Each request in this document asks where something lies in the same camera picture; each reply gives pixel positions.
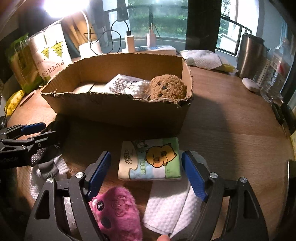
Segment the grey dotted sock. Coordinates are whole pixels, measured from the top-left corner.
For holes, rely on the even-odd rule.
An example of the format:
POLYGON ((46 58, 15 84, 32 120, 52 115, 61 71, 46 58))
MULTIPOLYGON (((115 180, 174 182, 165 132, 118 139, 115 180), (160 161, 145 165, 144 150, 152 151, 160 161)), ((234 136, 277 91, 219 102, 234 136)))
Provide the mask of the grey dotted sock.
POLYGON ((55 145, 41 148, 31 156, 31 163, 37 166, 43 179, 54 178, 58 174, 58 167, 54 159, 60 155, 55 145))

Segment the pink plush monster toy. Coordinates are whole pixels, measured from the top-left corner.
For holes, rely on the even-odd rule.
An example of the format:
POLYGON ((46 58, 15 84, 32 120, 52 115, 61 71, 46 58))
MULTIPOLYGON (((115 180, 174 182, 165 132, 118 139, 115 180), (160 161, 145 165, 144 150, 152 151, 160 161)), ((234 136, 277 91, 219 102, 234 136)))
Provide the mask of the pink plush monster toy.
POLYGON ((142 240, 139 210, 130 191, 118 186, 89 201, 106 240, 142 240))

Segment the white paper towel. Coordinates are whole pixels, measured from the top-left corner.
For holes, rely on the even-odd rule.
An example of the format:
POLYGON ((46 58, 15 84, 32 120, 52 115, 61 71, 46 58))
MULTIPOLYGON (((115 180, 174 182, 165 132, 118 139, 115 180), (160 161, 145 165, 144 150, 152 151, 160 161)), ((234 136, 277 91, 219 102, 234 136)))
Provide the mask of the white paper towel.
POLYGON ((171 240, 187 238, 197 222, 202 199, 194 193, 184 169, 180 180, 154 181, 145 208, 144 227, 171 240))
POLYGON ((49 161, 48 164, 41 164, 41 168, 36 165, 31 168, 29 176, 29 191, 31 197, 36 200, 41 188, 49 178, 64 180, 67 178, 69 168, 62 155, 58 155, 49 161))

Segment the cartoon tissue pack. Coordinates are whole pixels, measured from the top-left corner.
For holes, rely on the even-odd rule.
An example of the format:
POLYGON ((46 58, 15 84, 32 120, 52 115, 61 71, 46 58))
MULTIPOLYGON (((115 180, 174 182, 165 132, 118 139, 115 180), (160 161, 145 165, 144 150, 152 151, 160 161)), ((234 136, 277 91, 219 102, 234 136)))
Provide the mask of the cartoon tissue pack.
POLYGON ((178 138, 122 142, 118 179, 123 181, 181 179, 178 138))

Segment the clear zip bag with print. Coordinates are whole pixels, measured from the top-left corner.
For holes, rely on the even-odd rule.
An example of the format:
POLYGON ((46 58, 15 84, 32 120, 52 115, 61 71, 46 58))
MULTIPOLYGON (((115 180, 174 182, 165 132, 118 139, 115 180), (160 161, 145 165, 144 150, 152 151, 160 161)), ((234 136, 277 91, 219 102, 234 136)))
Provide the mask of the clear zip bag with print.
POLYGON ((134 87, 149 85, 149 80, 118 74, 103 88, 106 93, 129 94, 134 87))

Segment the brown plush bear toy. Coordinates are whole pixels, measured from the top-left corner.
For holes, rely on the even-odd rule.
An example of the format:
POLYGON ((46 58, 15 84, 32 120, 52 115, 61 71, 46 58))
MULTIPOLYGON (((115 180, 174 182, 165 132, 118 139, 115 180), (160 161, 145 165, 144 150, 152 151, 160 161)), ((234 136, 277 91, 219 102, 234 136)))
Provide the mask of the brown plush bear toy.
POLYGON ((186 85, 182 80, 170 74, 154 77, 149 83, 150 99, 168 99, 176 102, 187 95, 186 85))

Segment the green yellow snack bag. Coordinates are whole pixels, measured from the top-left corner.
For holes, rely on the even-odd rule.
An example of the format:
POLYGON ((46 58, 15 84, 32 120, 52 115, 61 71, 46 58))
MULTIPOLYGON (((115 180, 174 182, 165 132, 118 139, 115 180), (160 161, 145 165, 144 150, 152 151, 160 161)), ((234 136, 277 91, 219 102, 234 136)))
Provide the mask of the green yellow snack bag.
POLYGON ((46 85, 49 81, 49 79, 44 80, 38 72, 28 44, 29 37, 26 33, 13 41, 5 51, 9 66, 26 94, 46 85))

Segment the open cardboard box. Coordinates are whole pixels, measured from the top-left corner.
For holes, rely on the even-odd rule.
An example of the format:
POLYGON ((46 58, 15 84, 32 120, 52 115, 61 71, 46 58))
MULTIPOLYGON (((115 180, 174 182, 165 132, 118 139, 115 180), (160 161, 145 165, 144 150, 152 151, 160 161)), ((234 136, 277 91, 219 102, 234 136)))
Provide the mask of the open cardboard box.
POLYGON ((190 68, 181 57, 106 54, 68 65, 48 82, 41 95, 58 114, 139 129, 153 135, 176 135, 193 100, 193 83, 190 68), (114 93, 106 85, 119 74, 143 80, 175 75, 185 85, 186 96, 171 101, 134 97, 124 89, 114 93))

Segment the white earbuds case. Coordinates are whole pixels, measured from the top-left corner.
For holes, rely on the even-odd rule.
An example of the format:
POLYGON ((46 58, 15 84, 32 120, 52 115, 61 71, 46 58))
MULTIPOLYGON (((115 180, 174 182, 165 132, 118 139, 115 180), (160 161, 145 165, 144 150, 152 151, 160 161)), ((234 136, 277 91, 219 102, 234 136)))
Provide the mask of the white earbuds case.
POLYGON ((242 78, 242 84, 251 92, 260 92, 260 87, 252 79, 244 77, 242 78))

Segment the folded white napkins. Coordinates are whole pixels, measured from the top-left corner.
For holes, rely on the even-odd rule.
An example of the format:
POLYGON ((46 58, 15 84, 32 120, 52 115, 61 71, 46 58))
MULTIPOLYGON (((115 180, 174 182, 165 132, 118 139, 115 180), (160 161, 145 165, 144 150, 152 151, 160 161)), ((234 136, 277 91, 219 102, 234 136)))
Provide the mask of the folded white napkins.
POLYGON ((189 66, 206 70, 218 70, 226 73, 237 73, 238 70, 225 57, 209 50, 183 50, 182 58, 189 66))

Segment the white desk lamp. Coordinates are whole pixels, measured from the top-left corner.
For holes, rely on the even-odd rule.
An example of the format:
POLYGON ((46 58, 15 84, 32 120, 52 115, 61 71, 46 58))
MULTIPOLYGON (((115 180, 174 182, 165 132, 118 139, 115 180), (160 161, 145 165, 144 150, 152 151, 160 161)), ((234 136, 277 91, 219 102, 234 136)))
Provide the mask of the white desk lamp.
POLYGON ((59 19, 64 25, 74 46, 78 49, 82 59, 101 55, 98 40, 91 28, 86 10, 91 1, 44 1, 43 9, 52 18, 59 19))

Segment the clear water bottle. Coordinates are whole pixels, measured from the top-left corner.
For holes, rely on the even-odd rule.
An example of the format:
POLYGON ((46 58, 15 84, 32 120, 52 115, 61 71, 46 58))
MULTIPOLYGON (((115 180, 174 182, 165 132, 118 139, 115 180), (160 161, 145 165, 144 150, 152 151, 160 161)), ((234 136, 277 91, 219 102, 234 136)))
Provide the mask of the clear water bottle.
POLYGON ((286 82, 291 64, 290 42, 286 37, 280 45, 268 49, 262 57, 253 81, 266 102, 273 103, 282 99, 280 91, 286 82))

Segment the stainless steel tumbler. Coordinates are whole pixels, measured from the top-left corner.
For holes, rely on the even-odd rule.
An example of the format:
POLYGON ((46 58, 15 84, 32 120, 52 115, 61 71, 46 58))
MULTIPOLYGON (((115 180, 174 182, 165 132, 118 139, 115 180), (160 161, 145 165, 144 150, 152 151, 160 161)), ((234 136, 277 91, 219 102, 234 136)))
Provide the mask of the stainless steel tumbler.
POLYGON ((237 56, 237 75, 252 79, 266 57, 265 40, 252 34, 244 33, 237 56))

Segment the white power strip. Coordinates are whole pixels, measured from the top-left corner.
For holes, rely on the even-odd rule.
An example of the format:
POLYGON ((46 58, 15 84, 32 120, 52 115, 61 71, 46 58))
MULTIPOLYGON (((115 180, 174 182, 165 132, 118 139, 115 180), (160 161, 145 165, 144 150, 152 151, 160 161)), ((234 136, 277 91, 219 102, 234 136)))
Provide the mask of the white power strip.
POLYGON ((148 46, 140 46, 135 47, 136 53, 151 53, 151 54, 165 54, 165 55, 176 55, 177 50, 173 46, 164 45, 164 46, 155 46, 155 47, 148 47, 148 46))

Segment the dark hanging clothes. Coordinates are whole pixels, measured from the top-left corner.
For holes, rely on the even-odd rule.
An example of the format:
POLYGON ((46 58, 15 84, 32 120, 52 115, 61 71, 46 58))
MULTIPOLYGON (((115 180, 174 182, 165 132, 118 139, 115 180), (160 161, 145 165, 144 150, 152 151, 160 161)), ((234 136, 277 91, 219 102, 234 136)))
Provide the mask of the dark hanging clothes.
POLYGON ((129 19, 129 16, 128 16, 125 0, 117 0, 116 6, 117 6, 117 20, 119 22, 127 21, 129 19))

